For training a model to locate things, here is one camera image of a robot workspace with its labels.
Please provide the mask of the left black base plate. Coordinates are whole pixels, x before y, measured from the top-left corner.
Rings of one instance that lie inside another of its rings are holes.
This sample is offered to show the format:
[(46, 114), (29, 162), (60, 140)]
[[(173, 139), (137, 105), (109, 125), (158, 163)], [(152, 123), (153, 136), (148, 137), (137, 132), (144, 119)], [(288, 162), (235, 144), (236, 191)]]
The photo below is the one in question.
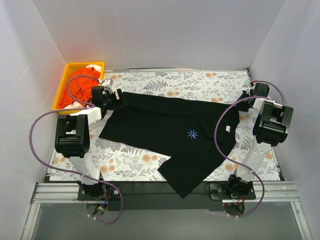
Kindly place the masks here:
[(80, 185), (77, 195), (78, 201), (102, 201), (102, 200), (111, 200), (119, 201), (120, 195), (119, 192), (122, 192), (122, 186), (116, 185), (118, 188), (118, 193), (116, 189), (109, 185), (103, 185), (96, 183), (93, 185)]

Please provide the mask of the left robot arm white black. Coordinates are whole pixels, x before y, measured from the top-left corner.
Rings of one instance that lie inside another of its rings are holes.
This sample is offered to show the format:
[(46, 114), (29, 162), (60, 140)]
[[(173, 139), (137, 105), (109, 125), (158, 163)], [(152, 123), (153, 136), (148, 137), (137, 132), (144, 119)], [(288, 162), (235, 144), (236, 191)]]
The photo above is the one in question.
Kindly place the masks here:
[(101, 200), (107, 191), (106, 185), (101, 183), (101, 172), (88, 155), (89, 126), (102, 120), (108, 110), (118, 110), (127, 104), (121, 89), (112, 92), (110, 88), (102, 85), (93, 87), (91, 103), (95, 106), (58, 117), (54, 147), (56, 152), (67, 158), (75, 167), (75, 171), (79, 172), (78, 184), (83, 192), (95, 200)]

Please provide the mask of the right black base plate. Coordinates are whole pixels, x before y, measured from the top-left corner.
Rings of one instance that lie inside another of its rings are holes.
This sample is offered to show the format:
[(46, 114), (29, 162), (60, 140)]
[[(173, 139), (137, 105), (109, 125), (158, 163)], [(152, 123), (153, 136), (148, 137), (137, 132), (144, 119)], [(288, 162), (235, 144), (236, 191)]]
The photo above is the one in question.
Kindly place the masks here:
[(256, 194), (253, 188), (247, 195), (240, 195), (240, 193), (232, 192), (228, 189), (227, 184), (224, 182), (208, 182), (205, 185), (204, 190), (211, 200), (232, 200), (236, 202), (256, 199)]

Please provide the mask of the yellow plastic bin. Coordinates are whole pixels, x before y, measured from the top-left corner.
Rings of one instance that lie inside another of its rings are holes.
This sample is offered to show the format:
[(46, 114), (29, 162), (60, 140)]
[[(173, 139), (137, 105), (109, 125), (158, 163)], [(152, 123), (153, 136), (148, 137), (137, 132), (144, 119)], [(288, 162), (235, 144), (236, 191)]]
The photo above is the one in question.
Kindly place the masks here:
[(52, 109), (72, 114), (84, 107), (83, 102), (92, 98), (92, 87), (99, 85), (95, 79), (104, 78), (104, 68), (103, 61), (67, 63)]

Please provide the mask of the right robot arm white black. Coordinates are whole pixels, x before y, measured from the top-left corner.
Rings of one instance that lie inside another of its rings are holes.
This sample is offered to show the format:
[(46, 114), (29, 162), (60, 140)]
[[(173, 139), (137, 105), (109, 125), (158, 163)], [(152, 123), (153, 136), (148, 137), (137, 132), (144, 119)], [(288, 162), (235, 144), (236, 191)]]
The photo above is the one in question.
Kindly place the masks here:
[(258, 116), (253, 126), (253, 142), (244, 158), (243, 164), (230, 175), (226, 186), (227, 195), (232, 199), (245, 197), (253, 192), (254, 173), (257, 172), (267, 154), (278, 144), (283, 143), (289, 133), (294, 109), (284, 103), (276, 103), (269, 96), (270, 83), (254, 81), (251, 89), (243, 91), (241, 103), (237, 109), (247, 112), (258, 110)]

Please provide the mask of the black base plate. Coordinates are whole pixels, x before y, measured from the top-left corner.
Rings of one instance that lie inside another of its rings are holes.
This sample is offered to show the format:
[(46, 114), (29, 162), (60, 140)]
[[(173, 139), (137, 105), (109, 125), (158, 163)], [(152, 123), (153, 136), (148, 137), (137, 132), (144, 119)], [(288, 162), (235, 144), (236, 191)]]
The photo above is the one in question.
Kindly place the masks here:
[(119, 201), (120, 195), (119, 192), (122, 192), (122, 186), (116, 185), (118, 188), (118, 193), (116, 189), (109, 185), (103, 185), (96, 183), (93, 185), (80, 185), (77, 195), (78, 201), (102, 201), (102, 200), (111, 200)]
[(253, 188), (247, 195), (240, 195), (240, 193), (232, 192), (228, 189), (227, 184), (224, 182), (208, 182), (205, 185), (204, 190), (211, 200), (232, 200), (236, 202), (256, 199), (256, 194)]

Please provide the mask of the floral table cloth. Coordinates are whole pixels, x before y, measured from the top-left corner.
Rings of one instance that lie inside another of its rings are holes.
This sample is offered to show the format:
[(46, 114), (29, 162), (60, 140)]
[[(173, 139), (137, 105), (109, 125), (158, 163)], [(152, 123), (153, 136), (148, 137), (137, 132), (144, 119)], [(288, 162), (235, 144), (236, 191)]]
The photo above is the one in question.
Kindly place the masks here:
[[(213, 103), (233, 103), (250, 85), (249, 74), (243, 71), (147, 71), (106, 72), (103, 80), (112, 79), (113, 89), (145, 95), (182, 98)], [(253, 140), (251, 133), (256, 112), (239, 115), (236, 144), (224, 161), (208, 177), (208, 181), (225, 181), (242, 162)], [(99, 137), (106, 121), (89, 127), (92, 163), (106, 181), (162, 182), (158, 168), (168, 156)]]

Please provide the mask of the aluminium frame rail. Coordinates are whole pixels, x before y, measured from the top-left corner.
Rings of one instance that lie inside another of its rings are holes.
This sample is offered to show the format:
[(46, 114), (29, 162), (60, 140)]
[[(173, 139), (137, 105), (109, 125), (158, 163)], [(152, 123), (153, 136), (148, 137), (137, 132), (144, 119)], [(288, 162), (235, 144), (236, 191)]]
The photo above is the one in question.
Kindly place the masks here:
[[(166, 182), (160, 181), (115, 181), (114, 185), (122, 186), (124, 210), (186, 210), (209, 209), (222, 211), (223, 204), (231, 204), (232, 200), (211, 200), (202, 182), (187, 197), (181, 198)], [(97, 204), (98, 200), (77, 200), (80, 185), (76, 182), (48, 181), (35, 185), (31, 208), (25, 224), (23, 239), (30, 239), (42, 203), (75, 203)], [(289, 203), (294, 219), (304, 240), (312, 239), (306, 222), (300, 198), (293, 182), (266, 181), (260, 184), (255, 181), (253, 189), (256, 199), (244, 200), (249, 203)]]

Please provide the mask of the black t shirt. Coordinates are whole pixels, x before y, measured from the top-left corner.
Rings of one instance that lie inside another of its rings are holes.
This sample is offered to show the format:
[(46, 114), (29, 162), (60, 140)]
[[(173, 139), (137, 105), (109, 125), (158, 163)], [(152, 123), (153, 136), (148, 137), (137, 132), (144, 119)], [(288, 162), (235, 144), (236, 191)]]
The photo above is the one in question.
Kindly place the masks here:
[(236, 144), (239, 111), (228, 104), (125, 92), (100, 138), (168, 156), (158, 172), (182, 197), (224, 161)]

